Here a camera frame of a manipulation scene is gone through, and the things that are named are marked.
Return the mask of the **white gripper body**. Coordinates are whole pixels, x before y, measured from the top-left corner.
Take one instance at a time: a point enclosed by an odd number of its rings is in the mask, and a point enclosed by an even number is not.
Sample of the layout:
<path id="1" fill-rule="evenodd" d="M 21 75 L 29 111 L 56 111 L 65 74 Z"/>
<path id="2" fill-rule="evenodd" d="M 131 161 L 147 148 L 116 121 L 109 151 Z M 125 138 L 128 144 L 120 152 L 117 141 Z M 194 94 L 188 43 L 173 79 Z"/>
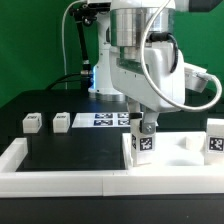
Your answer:
<path id="1" fill-rule="evenodd" d="M 121 56 L 119 48 L 110 48 L 111 80 L 116 90 L 154 112 L 204 110 L 203 106 L 185 105 L 186 81 L 181 51 L 178 51 L 174 72 L 170 72 L 174 57 L 171 45 L 146 48 L 144 53 L 145 63 L 141 64 L 139 56 L 129 59 Z"/>

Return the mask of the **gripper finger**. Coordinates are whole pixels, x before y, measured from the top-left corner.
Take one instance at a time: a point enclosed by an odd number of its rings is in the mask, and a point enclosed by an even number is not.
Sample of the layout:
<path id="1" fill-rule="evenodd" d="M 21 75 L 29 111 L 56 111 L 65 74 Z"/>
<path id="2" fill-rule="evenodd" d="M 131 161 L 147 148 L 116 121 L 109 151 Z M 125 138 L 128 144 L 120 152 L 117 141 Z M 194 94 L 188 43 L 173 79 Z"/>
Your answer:
<path id="1" fill-rule="evenodd" d="M 143 134 L 154 134 L 156 132 L 157 119 L 159 113 L 146 109 L 143 112 L 143 118 L 141 120 L 140 131 Z"/>
<path id="2" fill-rule="evenodd" d="M 128 112 L 129 112 L 130 119 L 139 119 L 142 117 L 141 110 L 140 110 L 140 104 L 137 101 L 129 98 L 127 106 L 128 106 Z"/>

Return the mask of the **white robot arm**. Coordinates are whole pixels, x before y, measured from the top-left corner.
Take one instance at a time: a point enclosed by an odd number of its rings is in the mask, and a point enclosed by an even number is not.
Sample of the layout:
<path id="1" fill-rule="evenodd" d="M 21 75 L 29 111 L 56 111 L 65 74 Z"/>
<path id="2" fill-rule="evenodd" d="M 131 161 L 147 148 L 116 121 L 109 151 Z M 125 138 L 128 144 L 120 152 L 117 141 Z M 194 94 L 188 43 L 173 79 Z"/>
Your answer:
<path id="1" fill-rule="evenodd" d="M 152 135 L 162 113 L 201 112 L 222 95 L 216 76 L 184 62 L 173 14 L 210 12 L 222 0 L 87 0 L 99 20 L 93 96 L 128 99 L 131 127 Z"/>

